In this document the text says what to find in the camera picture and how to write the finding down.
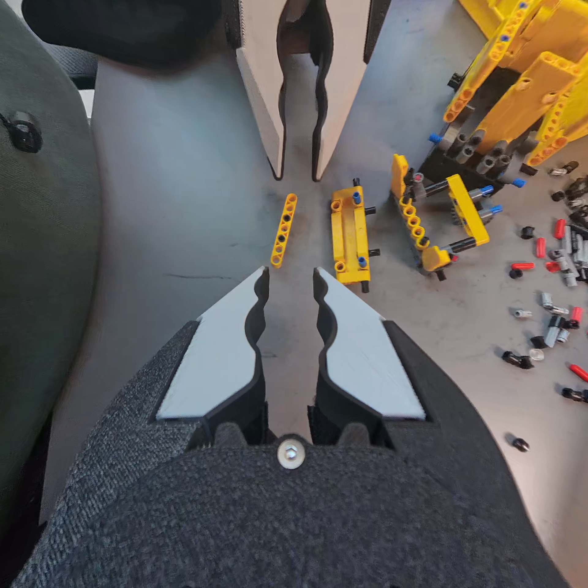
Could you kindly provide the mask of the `yellow lego panel with pins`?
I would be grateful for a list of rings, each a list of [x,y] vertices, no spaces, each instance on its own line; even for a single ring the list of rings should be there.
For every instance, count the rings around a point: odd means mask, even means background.
[[[359,284],[362,293],[369,293],[371,258],[380,256],[380,249],[369,247],[366,217],[376,208],[365,205],[359,178],[352,187],[332,194],[330,212],[336,279],[344,285]]]

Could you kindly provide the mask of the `black round device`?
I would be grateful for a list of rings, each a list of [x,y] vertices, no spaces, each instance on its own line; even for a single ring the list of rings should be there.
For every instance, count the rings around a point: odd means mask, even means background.
[[[42,134],[32,114],[24,111],[1,114],[1,123],[15,149],[25,153],[38,153],[42,149]]]

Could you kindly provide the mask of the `yellow lego beam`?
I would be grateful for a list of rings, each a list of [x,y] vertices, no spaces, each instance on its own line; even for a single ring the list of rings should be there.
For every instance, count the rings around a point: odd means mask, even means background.
[[[270,263],[275,268],[281,268],[283,258],[288,245],[293,217],[295,216],[298,196],[294,193],[287,195],[280,221],[278,224],[275,242],[270,256]]]

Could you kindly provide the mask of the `yellow lego robot body model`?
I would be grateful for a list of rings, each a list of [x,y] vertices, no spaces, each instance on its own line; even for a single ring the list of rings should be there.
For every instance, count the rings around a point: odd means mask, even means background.
[[[504,20],[454,91],[419,171],[471,189],[522,174],[587,135],[587,1],[503,1]]]

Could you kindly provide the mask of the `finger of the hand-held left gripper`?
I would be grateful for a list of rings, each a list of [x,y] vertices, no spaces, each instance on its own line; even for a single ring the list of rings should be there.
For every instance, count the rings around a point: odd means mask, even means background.
[[[262,145],[277,180],[283,177],[285,123],[284,73],[278,33],[286,1],[239,1],[240,45],[236,59]]]
[[[318,1],[319,65],[312,178],[321,180],[364,77],[370,1]]]

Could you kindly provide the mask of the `pile of small lego pins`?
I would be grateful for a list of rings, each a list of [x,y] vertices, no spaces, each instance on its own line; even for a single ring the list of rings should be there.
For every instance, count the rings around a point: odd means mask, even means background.
[[[568,288],[587,283],[587,175],[572,181],[565,189],[550,195],[553,202],[563,202],[567,218],[557,219],[553,226],[553,237],[559,248],[547,250],[544,238],[534,236],[534,228],[526,226],[520,231],[523,239],[534,238],[535,257],[547,259],[545,268],[550,273],[559,273]],[[580,329],[584,309],[580,306],[562,307],[554,303],[551,294],[540,292],[540,305],[548,312],[547,331],[530,338],[531,348],[525,355],[510,350],[502,353],[501,359],[519,369],[533,369],[535,363],[545,358],[544,351],[554,349],[556,344],[565,344],[572,332]]]

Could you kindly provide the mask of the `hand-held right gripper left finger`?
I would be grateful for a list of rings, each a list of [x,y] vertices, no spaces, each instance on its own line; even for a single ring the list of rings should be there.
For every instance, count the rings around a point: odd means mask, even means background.
[[[157,420],[211,417],[261,376],[269,269],[261,266],[196,320]]]

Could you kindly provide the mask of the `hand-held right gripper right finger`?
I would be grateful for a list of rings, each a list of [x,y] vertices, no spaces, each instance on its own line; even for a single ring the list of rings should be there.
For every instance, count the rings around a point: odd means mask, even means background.
[[[385,318],[324,268],[313,271],[322,378],[377,418],[426,420]]]

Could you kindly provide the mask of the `lego axle and gear assembly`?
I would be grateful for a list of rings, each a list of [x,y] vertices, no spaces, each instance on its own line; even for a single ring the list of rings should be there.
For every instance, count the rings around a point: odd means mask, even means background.
[[[426,186],[424,175],[410,167],[405,156],[395,153],[391,166],[390,197],[401,217],[408,237],[416,269],[424,276],[446,280],[445,270],[459,259],[459,255],[489,243],[487,224],[502,211],[502,207],[483,206],[493,195],[494,187],[468,190],[462,177],[454,174]],[[416,204],[427,198],[446,195],[454,222],[463,229],[465,237],[437,245],[426,230]]]

